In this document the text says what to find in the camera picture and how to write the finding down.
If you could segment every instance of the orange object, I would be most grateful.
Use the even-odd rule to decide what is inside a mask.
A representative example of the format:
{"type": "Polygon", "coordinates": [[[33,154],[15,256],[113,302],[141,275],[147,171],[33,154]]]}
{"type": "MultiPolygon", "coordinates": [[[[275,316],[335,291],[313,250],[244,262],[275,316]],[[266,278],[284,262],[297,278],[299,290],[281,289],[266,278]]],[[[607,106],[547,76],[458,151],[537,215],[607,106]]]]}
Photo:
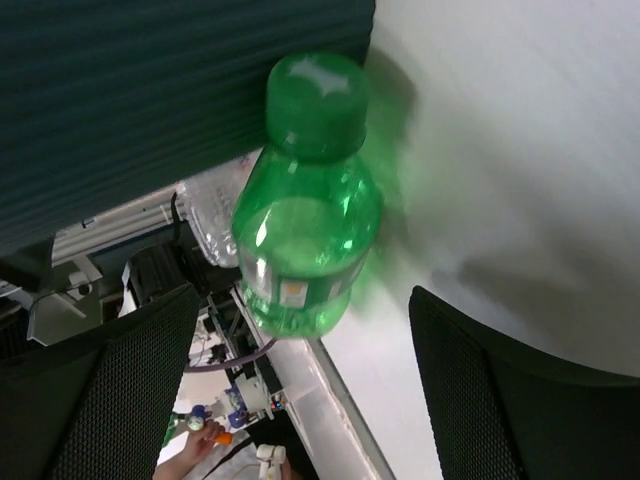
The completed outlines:
{"type": "Polygon", "coordinates": [[[233,442],[233,435],[229,432],[224,432],[218,435],[216,438],[212,438],[211,441],[221,443],[222,445],[231,445],[231,443],[233,442]]]}

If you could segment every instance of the dark green fabric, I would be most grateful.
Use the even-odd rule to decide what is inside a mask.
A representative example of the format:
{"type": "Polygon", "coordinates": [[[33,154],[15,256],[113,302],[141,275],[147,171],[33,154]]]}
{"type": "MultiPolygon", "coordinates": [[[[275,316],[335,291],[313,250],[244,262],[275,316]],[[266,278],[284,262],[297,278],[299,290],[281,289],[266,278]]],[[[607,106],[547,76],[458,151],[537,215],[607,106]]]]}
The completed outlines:
{"type": "Polygon", "coordinates": [[[638,379],[532,349],[420,287],[409,312],[445,480],[640,478],[638,379]]]}
{"type": "MultiPolygon", "coordinates": [[[[7,304],[15,305],[11,300],[0,299],[0,312],[7,304]]],[[[0,321],[0,360],[44,348],[36,340],[27,340],[28,330],[29,312],[24,308],[0,321]]]]}
{"type": "Polygon", "coordinates": [[[264,144],[282,56],[365,58],[374,0],[2,6],[0,255],[264,144]]]}
{"type": "Polygon", "coordinates": [[[53,237],[0,257],[0,279],[36,293],[51,281],[53,237]]]}
{"type": "Polygon", "coordinates": [[[121,319],[0,362],[2,478],[151,478],[198,306],[185,285],[121,319]]]}

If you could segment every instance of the purple cable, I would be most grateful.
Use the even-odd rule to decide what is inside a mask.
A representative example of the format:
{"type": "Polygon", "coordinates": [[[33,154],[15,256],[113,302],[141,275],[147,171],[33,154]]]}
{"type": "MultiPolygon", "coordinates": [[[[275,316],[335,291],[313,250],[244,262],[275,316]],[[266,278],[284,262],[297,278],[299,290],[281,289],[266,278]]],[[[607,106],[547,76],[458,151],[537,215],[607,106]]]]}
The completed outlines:
{"type": "Polygon", "coordinates": [[[203,367],[187,366],[187,368],[184,369],[184,373],[217,372],[219,370],[226,370],[227,368],[239,367],[241,365],[244,365],[245,363],[249,363],[249,362],[253,362],[254,360],[257,360],[262,355],[267,353],[267,351],[271,347],[273,347],[275,343],[276,343],[276,339],[272,338],[271,340],[269,340],[269,343],[267,343],[264,347],[262,347],[257,352],[253,352],[241,358],[234,358],[233,360],[229,360],[228,362],[218,363],[217,365],[205,365],[203,367]]]}

